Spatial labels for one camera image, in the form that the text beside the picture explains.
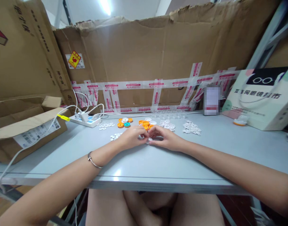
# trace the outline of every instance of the blurred phone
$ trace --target blurred phone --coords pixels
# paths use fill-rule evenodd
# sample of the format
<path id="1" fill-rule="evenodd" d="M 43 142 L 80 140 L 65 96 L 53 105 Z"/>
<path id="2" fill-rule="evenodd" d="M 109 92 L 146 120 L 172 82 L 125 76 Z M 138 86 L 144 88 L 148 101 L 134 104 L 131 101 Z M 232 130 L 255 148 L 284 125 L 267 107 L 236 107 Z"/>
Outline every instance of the blurred phone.
<path id="1" fill-rule="evenodd" d="M 203 115 L 220 115 L 221 88 L 218 85 L 208 85 L 204 88 Z"/>

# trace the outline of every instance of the power strip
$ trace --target power strip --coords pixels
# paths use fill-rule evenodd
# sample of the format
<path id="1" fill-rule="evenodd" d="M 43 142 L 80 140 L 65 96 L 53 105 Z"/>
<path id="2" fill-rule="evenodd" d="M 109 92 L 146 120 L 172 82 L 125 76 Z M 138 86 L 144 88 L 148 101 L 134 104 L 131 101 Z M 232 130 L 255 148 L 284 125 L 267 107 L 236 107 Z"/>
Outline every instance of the power strip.
<path id="1" fill-rule="evenodd" d="M 93 119 L 93 116 L 88 116 L 88 122 L 83 122 L 81 120 L 81 118 L 76 119 L 75 116 L 71 116 L 70 117 L 70 121 L 71 122 L 74 122 L 74 123 L 77 123 L 77 124 L 80 124 L 80 125 L 83 125 L 83 126 L 88 126 L 88 127 L 91 127 L 91 128 L 99 125 L 102 122 L 101 118 L 97 118 L 95 120 L 92 120 L 92 119 Z"/>

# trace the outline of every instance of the hand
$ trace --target hand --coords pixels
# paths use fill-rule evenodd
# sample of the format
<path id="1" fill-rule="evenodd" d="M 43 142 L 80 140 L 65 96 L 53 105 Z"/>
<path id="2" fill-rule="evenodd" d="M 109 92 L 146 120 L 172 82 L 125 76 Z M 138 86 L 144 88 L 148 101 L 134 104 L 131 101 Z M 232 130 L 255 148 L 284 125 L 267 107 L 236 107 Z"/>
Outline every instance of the hand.
<path id="1" fill-rule="evenodd" d="M 164 139 L 162 141 L 150 141 L 149 144 L 167 148 L 171 151 L 182 152 L 189 143 L 189 141 L 184 140 L 169 129 L 155 125 L 149 130 L 149 137 L 154 139 L 158 136 Z"/>
<path id="2" fill-rule="evenodd" d="M 121 134 L 116 142 L 119 143 L 123 150 L 126 150 L 141 144 L 145 144 L 148 140 L 148 137 L 148 132 L 144 129 L 143 126 L 132 126 L 129 127 L 123 134 Z"/>

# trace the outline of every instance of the silver bangle bracelet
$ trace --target silver bangle bracelet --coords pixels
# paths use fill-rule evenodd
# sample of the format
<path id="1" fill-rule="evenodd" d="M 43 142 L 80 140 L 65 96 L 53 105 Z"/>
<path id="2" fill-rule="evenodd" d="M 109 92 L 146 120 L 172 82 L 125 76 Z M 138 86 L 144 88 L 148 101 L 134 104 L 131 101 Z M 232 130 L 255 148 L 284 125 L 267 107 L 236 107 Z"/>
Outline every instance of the silver bangle bracelet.
<path id="1" fill-rule="evenodd" d="M 103 166 L 97 166 L 97 165 L 92 161 L 92 157 L 90 156 L 91 153 L 92 153 L 92 152 L 90 152 L 90 153 L 88 154 L 88 161 L 91 161 L 91 163 L 92 163 L 96 168 L 102 169 Z"/>

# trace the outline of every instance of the forearm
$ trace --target forearm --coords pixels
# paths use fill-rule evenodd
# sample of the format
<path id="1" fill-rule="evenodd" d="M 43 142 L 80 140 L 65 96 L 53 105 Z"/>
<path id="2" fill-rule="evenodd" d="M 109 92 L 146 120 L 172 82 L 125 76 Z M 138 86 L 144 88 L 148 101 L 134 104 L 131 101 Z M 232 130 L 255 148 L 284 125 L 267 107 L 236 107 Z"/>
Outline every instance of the forearm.
<path id="1" fill-rule="evenodd" d="M 120 151 L 120 145 L 111 142 L 93 151 L 91 157 L 96 165 L 104 166 Z M 99 171 L 88 161 L 87 155 L 81 157 L 20 198 L 0 218 L 0 224 L 36 225 L 47 222 L 68 205 Z"/>
<path id="2" fill-rule="evenodd" d="M 192 142 L 183 152 L 240 185 L 260 201 L 288 215 L 288 174 Z"/>

